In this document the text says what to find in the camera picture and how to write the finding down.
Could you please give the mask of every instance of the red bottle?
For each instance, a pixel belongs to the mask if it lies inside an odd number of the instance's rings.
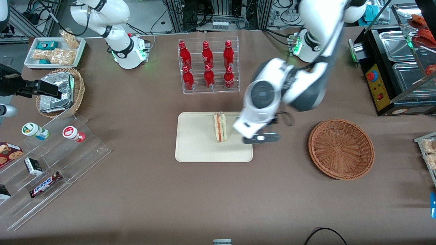
[[[209,42],[204,41],[203,42],[203,62],[204,65],[210,65],[211,69],[214,68],[214,58],[212,55],[212,50],[209,48]]]
[[[232,67],[228,66],[227,69],[225,70],[225,74],[224,74],[224,88],[226,89],[231,89],[233,88],[233,80],[235,79],[235,76],[233,75],[232,72]]]
[[[232,48],[232,41],[227,40],[225,42],[225,49],[224,49],[224,67],[227,68],[229,66],[233,67],[233,48]]]
[[[179,42],[179,48],[180,48],[180,58],[182,59],[182,64],[187,66],[188,69],[191,70],[192,69],[191,53],[186,48],[184,41]]]
[[[189,71],[188,66],[184,65],[182,70],[183,70],[183,82],[185,82],[186,89],[194,90],[195,89],[194,76]]]
[[[212,71],[211,65],[207,64],[205,67],[206,71],[204,72],[204,79],[206,81],[206,87],[208,89],[215,88],[215,76],[214,72]]]

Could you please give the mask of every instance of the woven basket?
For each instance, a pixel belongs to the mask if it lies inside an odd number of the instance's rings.
[[[364,176],[374,163],[374,146],[356,124],[331,119],[318,124],[309,136],[309,154],[326,175],[339,180]]]
[[[74,69],[74,68],[60,68],[56,69],[50,74],[58,73],[58,72],[69,72],[74,77],[74,100],[73,100],[73,106],[68,109],[72,114],[74,114],[80,107],[80,104],[82,103],[83,94],[85,93],[85,84],[83,83],[82,76],[80,73]],[[39,109],[39,102],[41,101],[40,96],[36,96],[36,109],[39,111],[39,113],[43,116],[55,118],[57,115],[61,114],[64,111],[60,112],[51,112],[51,113],[44,113]]]

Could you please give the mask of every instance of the brown table surface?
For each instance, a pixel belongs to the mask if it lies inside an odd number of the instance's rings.
[[[275,126],[282,139],[254,145],[249,163],[179,163],[174,158],[182,112],[239,111],[258,65],[286,59],[287,48],[260,31],[158,36],[150,61],[120,68],[105,41],[88,39],[80,73],[86,91],[78,113],[112,152],[17,231],[0,231],[0,244],[202,244],[231,238],[235,245],[303,244],[319,226],[348,244],[435,244],[429,213],[434,190],[413,139],[435,131],[429,116],[377,117],[362,71],[347,47],[359,27],[347,27],[327,94],[314,110],[295,112],[294,127]],[[240,93],[183,95],[177,40],[239,35]],[[290,62],[297,62],[291,57]],[[25,79],[48,71],[23,70]],[[14,97],[18,115],[6,118],[1,139],[20,142],[21,126],[49,121],[35,99]],[[332,118],[362,127],[375,147],[364,177],[334,180],[307,150],[310,131]],[[310,244],[340,244],[330,231]]]

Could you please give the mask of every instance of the emergency stop button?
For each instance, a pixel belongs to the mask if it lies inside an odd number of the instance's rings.
[[[370,73],[366,75],[366,79],[371,82],[375,82],[378,79],[378,73],[376,70],[372,70]]]

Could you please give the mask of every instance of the acrylic bottle rack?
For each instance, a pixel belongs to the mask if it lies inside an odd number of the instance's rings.
[[[224,87],[224,49],[225,41],[232,41],[232,48],[234,52],[233,61],[233,75],[234,85],[232,89],[226,89]],[[182,91],[184,94],[201,94],[201,93],[214,93],[214,92],[239,92],[240,90],[240,80],[239,80],[239,39],[238,36],[230,37],[205,37],[205,38],[187,38],[179,39],[179,41],[184,41],[186,48],[191,53],[192,59],[192,75],[194,77],[195,89],[188,90],[183,82],[183,71],[182,71],[182,60],[180,58],[180,49],[178,49],[179,57],[179,68],[180,68],[180,78],[182,81]],[[204,63],[203,63],[203,41],[209,42],[209,47],[212,50],[214,68],[212,71],[215,75],[215,87],[213,89],[208,89],[204,80]]]
[[[18,144],[24,154],[0,169],[0,184],[4,184],[11,195],[7,200],[0,200],[0,219],[7,230],[18,229],[110,153],[105,144],[91,133],[86,122],[79,114],[65,111],[42,126],[50,132],[46,140],[28,137]],[[62,130],[67,126],[83,132],[85,140],[77,143],[63,137]],[[24,164],[27,157],[39,162],[43,174],[28,173]],[[56,172],[63,178],[31,198],[29,191]]]

